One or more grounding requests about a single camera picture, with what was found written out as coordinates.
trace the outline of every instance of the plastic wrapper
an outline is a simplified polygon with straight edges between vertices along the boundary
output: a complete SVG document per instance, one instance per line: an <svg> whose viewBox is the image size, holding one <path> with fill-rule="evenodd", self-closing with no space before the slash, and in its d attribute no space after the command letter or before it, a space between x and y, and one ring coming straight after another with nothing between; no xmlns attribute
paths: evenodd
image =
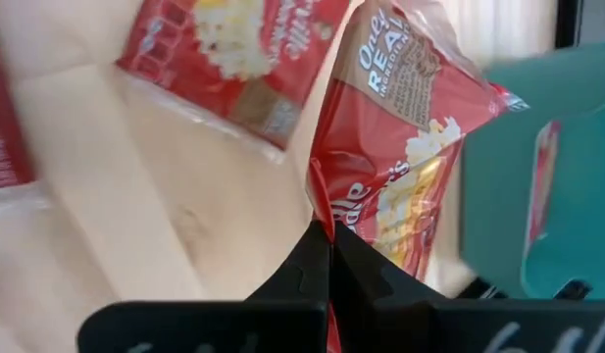
<svg viewBox="0 0 605 353"><path fill-rule="evenodd" d="M76 227L34 181L0 63L0 331L25 352L74 352L81 322L115 299Z"/></svg>
<svg viewBox="0 0 605 353"><path fill-rule="evenodd" d="M145 0L118 64L190 119L287 147L348 1Z"/></svg>
<svg viewBox="0 0 605 353"><path fill-rule="evenodd" d="M434 1L359 6L311 152L309 193L328 233L343 221L419 280L462 136L515 97L481 78L454 37Z"/></svg>

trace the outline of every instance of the teal object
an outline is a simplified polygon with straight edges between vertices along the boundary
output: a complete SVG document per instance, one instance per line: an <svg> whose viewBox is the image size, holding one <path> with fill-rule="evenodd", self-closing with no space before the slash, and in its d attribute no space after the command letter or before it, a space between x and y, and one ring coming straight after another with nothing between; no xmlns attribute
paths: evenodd
<svg viewBox="0 0 605 353"><path fill-rule="evenodd" d="M531 109L507 114L466 138L461 254L515 298L550 298L569 279L605 298L605 44L493 69L489 80ZM535 140L561 122L548 235L524 261Z"/></svg>

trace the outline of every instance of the wooden table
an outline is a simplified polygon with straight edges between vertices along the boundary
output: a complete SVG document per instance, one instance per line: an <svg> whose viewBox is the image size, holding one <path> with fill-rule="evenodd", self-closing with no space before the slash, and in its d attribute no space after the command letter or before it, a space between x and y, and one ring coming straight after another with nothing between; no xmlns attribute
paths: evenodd
<svg viewBox="0 0 605 353"><path fill-rule="evenodd" d="M552 0L447 3L482 65L550 47ZM0 216L0 352L73 352L79 322L119 299L244 298L309 223L305 170L336 46L275 165L118 75L139 4L0 0L12 91L54 204ZM471 278L456 252L457 180L428 277L446 294Z"/></svg>

